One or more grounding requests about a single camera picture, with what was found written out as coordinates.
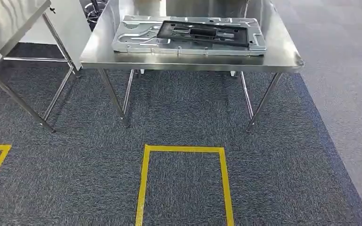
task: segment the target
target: metal frame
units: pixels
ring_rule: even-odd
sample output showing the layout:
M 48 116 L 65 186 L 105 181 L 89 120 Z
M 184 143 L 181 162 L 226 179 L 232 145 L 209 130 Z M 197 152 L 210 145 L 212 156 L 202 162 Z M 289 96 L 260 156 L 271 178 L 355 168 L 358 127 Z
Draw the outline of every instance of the metal frame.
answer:
M 247 131 L 250 132 L 252 131 L 252 128 L 255 124 L 255 122 L 259 119 L 260 113 L 263 110 L 264 105 L 267 103 L 270 94 L 273 92 L 274 88 L 276 87 L 278 81 L 280 80 L 282 76 L 282 73 L 277 72 L 274 74 L 262 100 L 260 101 L 259 106 L 257 107 L 255 113 L 253 114 L 253 109 L 252 109 L 252 104 L 250 102 L 250 98 L 249 98 L 249 94 L 247 93 L 247 87 L 246 87 L 246 82 L 245 82 L 245 76 L 243 74 L 243 72 L 240 72 L 240 77 L 241 77 L 241 81 L 242 81 L 242 87 L 244 89 L 244 95 L 245 95 L 245 101 L 246 101 L 246 105 L 247 105 L 247 110 L 249 112 L 249 118 L 250 118 L 250 122 L 249 125 L 247 126 Z
M 78 77 L 79 73 L 74 65 L 73 60 L 71 59 L 70 55 L 68 54 L 65 46 L 63 45 L 62 40 L 59 38 L 58 33 L 56 32 L 55 28 L 52 25 L 52 22 L 49 20 L 46 13 L 42 14 L 42 18 L 48 27 L 49 31 L 51 32 L 52 36 L 54 37 L 56 43 L 58 44 L 58 48 L 62 55 L 65 57 L 64 59 L 57 59 L 57 58 L 32 58 L 32 57 L 4 57 L 4 60 L 18 60 L 18 61 L 40 61 L 40 62 L 67 62 L 69 65 L 69 70 L 66 73 L 62 83 L 60 84 L 56 94 L 54 95 L 53 99 L 51 100 L 47 110 L 45 111 L 43 117 L 41 117 L 36 111 L 34 111 L 15 91 L 13 91 L 8 85 L 6 85 L 0 79 L 0 88 L 5 91 L 13 100 L 19 104 L 24 110 L 26 110 L 36 121 L 38 121 L 44 128 L 48 129 L 50 132 L 56 132 L 47 122 L 53 107 L 55 106 L 60 94 L 63 91 L 70 75 L 73 74 L 75 77 Z
M 124 103 L 123 106 L 120 105 L 118 98 L 117 98 L 117 94 L 116 92 L 113 90 L 113 86 L 109 80 L 109 76 L 106 72 L 105 69 L 98 69 L 99 74 L 102 78 L 102 81 L 107 89 L 107 91 L 109 92 L 109 95 L 112 99 L 113 104 L 115 105 L 116 109 L 117 109 L 117 113 L 120 115 L 120 119 L 123 121 L 123 124 L 125 127 L 129 127 L 130 123 L 126 117 L 126 112 L 127 112 L 127 107 L 129 104 L 129 97 L 130 97 L 130 92 L 131 92 L 131 85 L 132 85 L 132 79 L 135 76 L 137 76 L 136 73 L 134 73 L 134 69 L 131 69 L 131 73 L 130 73 L 130 77 L 128 79 L 128 84 L 127 84 L 127 90 L 125 92 L 125 97 L 124 97 Z M 275 87 L 277 86 L 278 81 L 280 80 L 282 73 L 277 72 L 274 74 L 262 100 L 260 101 L 260 104 L 258 106 L 258 108 L 256 109 L 255 112 L 253 112 L 253 108 L 252 108 L 252 103 L 250 101 L 250 97 L 249 94 L 247 92 L 247 86 L 246 86 L 246 82 L 245 82 L 245 75 L 243 73 L 243 71 L 239 72 L 240 74 L 240 79 L 241 79 L 241 83 L 242 83 L 242 88 L 244 90 L 244 96 L 245 96 L 245 101 L 246 101 L 246 105 L 247 105 L 247 111 L 249 113 L 249 125 L 247 127 L 247 131 L 251 132 L 253 129 L 253 126 L 255 125 L 255 122 L 259 119 L 259 116 L 264 108 L 264 105 L 267 103 L 270 94 L 274 91 Z M 235 77 L 235 72 L 232 73 L 231 72 L 231 77 Z
M 128 84 L 127 84 L 127 90 L 125 91 L 124 103 L 123 103 L 123 106 L 121 106 L 118 101 L 116 92 L 113 90 L 112 83 L 110 82 L 110 79 L 109 79 L 109 76 L 107 75 L 106 70 L 98 69 L 98 72 L 102 78 L 103 84 L 105 85 L 106 90 L 109 92 L 110 98 L 112 99 L 112 102 L 117 109 L 117 113 L 120 115 L 120 119 L 123 121 L 123 125 L 125 127 L 130 126 L 129 120 L 126 117 L 126 112 L 127 112 L 127 107 L 129 104 L 129 97 L 130 97 L 130 92 L 131 92 L 132 79 L 134 77 L 134 71 L 135 71 L 134 69 L 131 69 L 130 77 L 128 79 Z

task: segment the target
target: steel table leg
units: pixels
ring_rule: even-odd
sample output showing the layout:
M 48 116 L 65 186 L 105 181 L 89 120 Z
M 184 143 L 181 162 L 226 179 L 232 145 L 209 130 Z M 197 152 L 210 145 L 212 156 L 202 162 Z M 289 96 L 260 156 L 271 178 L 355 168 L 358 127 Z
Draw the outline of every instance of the steel table leg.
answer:
M 26 110 L 34 119 L 36 119 L 44 128 L 48 129 L 50 132 L 54 133 L 55 130 L 40 117 L 17 93 L 15 93 L 9 86 L 7 86 L 0 79 L 0 88 L 5 91 L 11 98 L 13 98 L 16 103 L 18 103 L 24 110 Z
M 129 123 L 128 123 L 128 120 L 125 118 L 125 114 L 124 114 L 125 109 L 123 110 L 123 108 L 121 107 L 121 105 L 118 101 L 117 95 L 116 95 L 115 91 L 113 90 L 113 86 L 110 83 L 109 77 L 108 77 L 105 69 L 98 69 L 98 71 L 99 71 L 100 76 L 102 77 L 103 84 L 105 85 L 107 91 L 109 92 L 110 98 L 112 99 L 113 104 L 115 105 L 115 107 L 117 109 L 117 113 L 120 115 L 120 119 L 123 121 L 124 126 L 128 127 Z M 124 99 L 124 107 L 126 107 L 127 103 L 128 103 L 128 97 L 126 96 Z
M 42 18 L 44 19 L 46 26 L 48 27 L 50 33 L 52 34 L 53 38 L 55 39 L 56 43 L 58 44 L 58 48 L 59 48 L 60 52 L 62 53 L 62 55 L 65 57 L 67 64 L 69 65 L 70 68 L 73 69 L 74 76 L 79 78 L 80 76 L 77 71 L 77 67 L 74 65 L 74 62 L 71 59 L 70 55 L 68 54 L 68 51 L 66 50 L 62 40 L 59 38 L 59 35 L 56 32 L 55 28 L 53 27 L 52 22 L 49 20 L 46 13 L 42 14 Z
M 270 85 L 268 86 L 268 88 L 266 90 L 266 93 L 264 94 L 264 96 L 263 96 L 263 98 L 262 98 L 262 100 L 261 100 L 261 102 L 259 104 L 259 107 L 256 109 L 255 114 L 253 115 L 252 119 L 249 122 L 249 125 L 247 127 L 248 131 L 252 130 L 252 127 L 253 127 L 254 123 L 259 118 L 260 113 L 262 112 L 264 105 L 268 101 L 271 92 L 274 90 L 274 88 L 277 85 L 278 81 L 280 80 L 281 76 L 282 76 L 282 73 L 280 73 L 280 72 L 275 73 L 274 77 L 272 78 L 272 81 L 270 82 Z
M 50 112 L 52 111 L 53 107 L 55 106 L 55 104 L 56 104 L 56 102 L 57 102 L 60 94 L 62 93 L 63 88 L 65 87 L 68 79 L 70 78 L 70 75 L 72 74 L 72 71 L 73 71 L 73 67 L 70 67 L 70 69 L 68 70 L 65 78 L 62 80 L 62 83 L 60 84 L 59 89 L 56 91 L 53 99 L 51 100 L 48 108 L 47 108 L 46 111 L 45 111 L 45 114 L 44 114 L 44 116 L 43 116 L 43 119 L 44 119 L 44 120 L 47 120 L 47 119 L 48 119 L 48 117 L 49 117 L 49 115 L 50 115 Z
M 247 110 L 249 112 L 249 118 L 250 118 L 250 120 L 252 120 L 252 118 L 253 118 L 253 109 L 252 109 L 252 104 L 250 103 L 249 94 L 247 93 L 245 76 L 244 76 L 243 72 L 240 72 L 240 77 L 241 77 L 242 87 L 244 88 L 245 101 L 246 101 L 246 105 L 247 105 Z

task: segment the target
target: gray carpet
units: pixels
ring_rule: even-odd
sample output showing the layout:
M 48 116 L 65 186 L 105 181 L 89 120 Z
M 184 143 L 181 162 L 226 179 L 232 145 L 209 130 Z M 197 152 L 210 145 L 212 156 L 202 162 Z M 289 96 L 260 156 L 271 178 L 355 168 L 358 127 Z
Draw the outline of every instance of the gray carpet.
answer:
M 4 63 L 0 75 L 43 112 L 67 68 Z M 123 99 L 128 71 L 109 71 Z M 227 72 L 146 71 L 125 129 L 94 70 L 71 80 L 46 132 L 0 91 L 0 224 L 132 225 L 143 146 L 225 148 L 234 218 L 248 224 L 362 224 L 362 202 L 299 74 L 281 78 L 254 132 Z M 268 73 L 247 73 L 254 107 Z M 216 154 L 152 153 L 144 222 L 224 225 Z

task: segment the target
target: table leg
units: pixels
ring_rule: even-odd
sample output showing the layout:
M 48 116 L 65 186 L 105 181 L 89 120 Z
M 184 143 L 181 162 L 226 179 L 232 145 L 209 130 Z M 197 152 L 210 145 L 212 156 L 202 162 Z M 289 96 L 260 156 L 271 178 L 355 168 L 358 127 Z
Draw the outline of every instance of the table leg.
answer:
M 240 72 L 240 77 L 241 77 L 242 87 L 244 88 L 245 101 L 246 101 L 246 105 L 247 105 L 247 110 L 249 112 L 249 118 L 250 118 L 250 120 L 252 120 L 252 118 L 253 118 L 253 109 L 252 109 L 252 104 L 250 103 L 249 94 L 247 93 L 245 76 L 244 76 L 243 72 Z
M 102 77 L 103 80 L 103 84 L 105 85 L 107 91 L 109 92 L 110 98 L 113 101 L 113 104 L 115 105 L 116 109 L 117 109 L 117 113 L 120 115 L 120 119 L 123 121 L 124 126 L 128 127 L 129 123 L 125 118 L 124 115 L 124 111 L 123 108 L 121 107 L 117 95 L 115 93 L 115 91 L 113 90 L 112 84 L 110 83 L 109 77 L 105 71 L 105 69 L 98 69 L 100 76 Z
M 35 120 L 37 120 L 44 128 L 48 129 L 50 132 L 56 132 L 44 119 L 40 117 L 17 93 L 15 93 L 9 86 L 7 86 L 0 79 L 0 88 L 9 94 L 13 100 L 18 103 L 24 110 L 26 110 Z
M 270 85 L 268 86 L 268 88 L 266 90 L 266 93 L 264 94 L 264 96 L 263 96 L 263 98 L 262 98 L 262 100 L 261 100 L 261 102 L 259 104 L 259 107 L 256 109 L 255 114 L 253 115 L 252 119 L 249 122 L 249 125 L 247 127 L 248 131 L 252 130 L 252 127 L 253 127 L 254 123 L 259 118 L 260 113 L 262 112 L 262 109 L 263 109 L 264 105 L 268 101 L 271 92 L 274 90 L 274 88 L 277 85 L 278 81 L 280 80 L 281 76 L 282 76 L 282 73 L 280 73 L 280 72 L 275 73 L 272 81 L 270 82 Z
M 60 52 L 62 53 L 62 55 L 65 57 L 67 64 L 69 65 L 70 68 L 72 68 L 74 76 L 79 78 L 80 75 L 77 71 L 77 67 L 74 65 L 73 60 L 71 59 L 70 55 L 68 54 L 68 51 L 66 50 L 66 48 L 65 48 L 62 40 L 60 39 L 58 33 L 56 32 L 55 28 L 53 27 L 52 22 L 49 20 L 46 13 L 42 14 L 42 18 L 45 21 L 45 24 L 48 27 L 53 38 L 55 39 L 56 43 L 58 44 L 58 48 L 59 48 Z

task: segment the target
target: stainless steel surface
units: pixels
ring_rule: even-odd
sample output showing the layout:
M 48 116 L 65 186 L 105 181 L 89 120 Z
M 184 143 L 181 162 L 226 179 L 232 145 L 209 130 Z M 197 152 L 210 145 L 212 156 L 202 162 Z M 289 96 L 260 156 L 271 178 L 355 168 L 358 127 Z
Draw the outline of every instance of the stainless steel surface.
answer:
M 235 47 L 193 41 L 157 38 L 164 20 L 246 27 L 249 47 Z M 192 54 L 224 56 L 259 56 L 266 52 L 259 23 L 254 18 L 124 16 L 112 43 L 115 51 L 123 53 Z
M 272 78 L 270 85 L 268 86 L 262 100 L 260 101 L 259 106 L 257 107 L 255 114 L 253 115 L 253 118 L 250 120 L 249 125 L 247 126 L 247 130 L 251 131 L 252 127 L 254 125 L 254 123 L 257 121 L 257 119 L 260 116 L 260 113 L 262 112 L 262 109 L 264 107 L 264 105 L 266 104 L 266 102 L 268 101 L 268 98 L 270 97 L 270 94 L 272 93 L 272 91 L 274 90 L 275 86 L 277 85 L 278 81 L 280 80 L 282 76 L 282 73 L 277 72 L 275 73 L 274 77 Z
M 10 52 L 49 5 L 49 0 L 0 0 L 0 55 Z
M 126 112 L 127 112 L 128 100 L 129 100 L 129 97 L 130 97 L 131 84 L 132 84 L 132 79 L 133 78 L 134 78 L 134 69 L 131 69 L 130 77 L 128 79 L 128 84 L 127 84 L 127 90 L 125 91 L 124 103 L 123 103 L 124 115 L 126 115 Z
M 56 93 L 55 93 L 52 101 L 50 102 L 47 110 L 45 111 L 45 114 L 44 114 L 44 117 L 43 117 L 44 120 L 47 120 L 47 119 L 48 119 L 49 114 L 50 114 L 50 112 L 52 111 L 53 107 L 55 106 L 56 101 L 58 100 L 60 94 L 62 93 L 62 90 L 63 90 L 63 88 L 65 87 L 68 79 L 70 78 L 70 75 L 72 74 L 73 69 L 74 69 L 73 67 L 70 67 L 70 69 L 69 69 L 69 71 L 67 72 L 65 78 L 62 80 L 62 83 L 60 84 L 59 89 L 56 91 Z
M 50 33 L 53 35 L 53 38 L 55 39 L 56 43 L 58 44 L 60 52 L 67 60 L 67 64 L 69 65 L 70 68 L 73 69 L 74 75 L 77 75 L 78 74 L 78 71 L 76 70 L 77 67 L 74 65 L 73 60 L 71 59 L 70 55 L 68 54 L 65 46 L 63 45 L 62 40 L 60 39 L 58 33 L 56 32 L 55 28 L 53 27 L 52 22 L 49 20 L 48 16 L 45 13 L 42 14 L 42 18 L 45 21 L 46 26 L 50 30 Z
M 243 72 L 240 72 L 240 76 L 241 76 L 242 87 L 244 89 L 245 100 L 246 100 L 246 105 L 247 105 L 247 111 L 249 112 L 250 120 L 252 120 L 252 118 L 253 118 L 252 104 L 250 103 L 249 94 L 247 93 L 245 76 L 244 76 Z
M 115 53 L 111 43 L 125 15 L 255 18 L 264 56 Z M 296 72 L 304 63 L 270 0 L 110 0 L 82 55 L 84 68 Z
M 116 106 L 117 113 L 120 115 L 120 119 L 123 121 L 124 126 L 128 127 L 128 121 L 125 118 L 123 108 L 121 107 L 117 95 L 115 91 L 113 90 L 112 84 L 110 83 L 109 77 L 105 71 L 105 69 L 98 69 L 100 76 L 102 77 L 103 84 L 106 87 L 106 90 L 109 92 L 110 98 L 113 101 L 113 104 Z
M 42 119 L 38 115 L 38 113 L 36 113 L 17 93 L 15 93 L 1 79 L 0 79 L 0 88 L 3 91 L 5 91 L 14 101 L 16 101 L 16 103 L 18 103 L 24 110 L 26 110 L 44 128 L 48 129 L 50 132 L 55 132 L 55 130 L 44 119 Z
M 11 57 L 6 56 L 3 60 L 15 60 L 15 61 L 40 61 L 40 62 L 67 62 L 66 59 L 61 58 L 43 58 L 43 57 Z

